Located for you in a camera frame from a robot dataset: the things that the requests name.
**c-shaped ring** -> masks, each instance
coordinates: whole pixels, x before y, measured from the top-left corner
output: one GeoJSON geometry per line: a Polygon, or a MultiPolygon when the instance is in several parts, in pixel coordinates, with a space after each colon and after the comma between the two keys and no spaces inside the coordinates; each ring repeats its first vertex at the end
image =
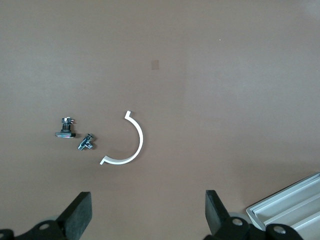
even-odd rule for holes
{"type": "Polygon", "coordinates": [[[114,158],[111,158],[106,155],[102,159],[102,161],[100,162],[100,165],[102,165],[104,162],[107,162],[109,164],[115,164],[115,165],[127,164],[127,163],[131,162],[133,159],[135,159],[136,156],[139,154],[139,152],[142,148],[142,144],[144,143],[144,135],[142,133],[142,130],[141,130],[141,127],[139,126],[139,124],[136,122],[136,120],[134,120],[132,117],[130,117],[130,114],[131,114],[131,111],[126,111],[124,119],[130,121],[135,126],[135,128],[137,129],[137,131],[139,133],[140,143],[139,143],[138,150],[131,157],[128,157],[128,158],[122,159],[122,160],[114,159],[114,158]]]}

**silver screw head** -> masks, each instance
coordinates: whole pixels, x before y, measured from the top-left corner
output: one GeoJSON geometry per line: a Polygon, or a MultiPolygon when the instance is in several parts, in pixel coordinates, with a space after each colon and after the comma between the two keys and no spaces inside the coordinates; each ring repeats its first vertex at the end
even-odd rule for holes
{"type": "Polygon", "coordinates": [[[286,230],[282,226],[274,226],[273,230],[278,234],[286,234],[286,230]]]}
{"type": "Polygon", "coordinates": [[[239,218],[234,218],[232,223],[237,226],[242,226],[244,224],[239,218]]]}

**white tray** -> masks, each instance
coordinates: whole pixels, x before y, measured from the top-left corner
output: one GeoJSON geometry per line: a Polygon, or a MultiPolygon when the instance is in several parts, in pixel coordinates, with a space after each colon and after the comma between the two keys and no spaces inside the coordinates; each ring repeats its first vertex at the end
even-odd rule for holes
{"type": "Polygon", "coordinates": [[[320,172],[308,176],[246,209],[253,225],[285,224],[304,240],[320,239],[320,172]]]}

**white plastic arc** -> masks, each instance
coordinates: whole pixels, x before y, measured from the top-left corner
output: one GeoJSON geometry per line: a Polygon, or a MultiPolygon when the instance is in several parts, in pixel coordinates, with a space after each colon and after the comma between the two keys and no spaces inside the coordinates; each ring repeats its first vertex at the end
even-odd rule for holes
{"type": "Polygon", "coordinates": [[[129,162],[131,162],[133,159],[136,158],[136,156],[139,154],[141,148],[142,148],[142,144],[144,143],[144,135],[142,133],[141,127],[139,126],[139,124],[136,122],[136,120],[134,120],[132,117],[130,117],[131,111],[126,111],[125,117],[124,119],[128,120],[130,123],[132,123],[135,128],[137,129],[138,133],[139,133],[139,138],[140,138],[140,143],[139,143],[139,147],[138,150],[135,152],[135,154],[133,154],[131,157],[128,157],[126,159],[114,159],[111,158],[109,156],[105,156],[102,161],[100,162],[100,165],[104,164],[104,162],[109,163],[109,164],[115,164],[115,165],[121,165],[121,164],[127,164],[129,162]]]}

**small metal valve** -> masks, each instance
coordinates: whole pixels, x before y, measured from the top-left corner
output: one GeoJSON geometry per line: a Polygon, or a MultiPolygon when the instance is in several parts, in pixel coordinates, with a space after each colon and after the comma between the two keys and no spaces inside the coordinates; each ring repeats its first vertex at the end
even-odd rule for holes
{"type": "Polygon", "coordinates": [[[80,145],[78,146],[78,149],[80,151],[82,151],[84,148],[88,148],[91,149],[93,146],[90,143],[91,139],[93,139],[94,136],[90,133],[88,133],[88,135],[82,140],[82,142],[80,143],[80,145]]]}
{"type": "Polygon", "coordinates": [[[67,139],[73,139],[76,134],[71,132],[71,124],[74,123],[74,119],[71,117],[64,117],[62,118],[63,123],[62,129],[60,132],[56,132],[55,136],[58,138],[67,138],[67,139]]]}

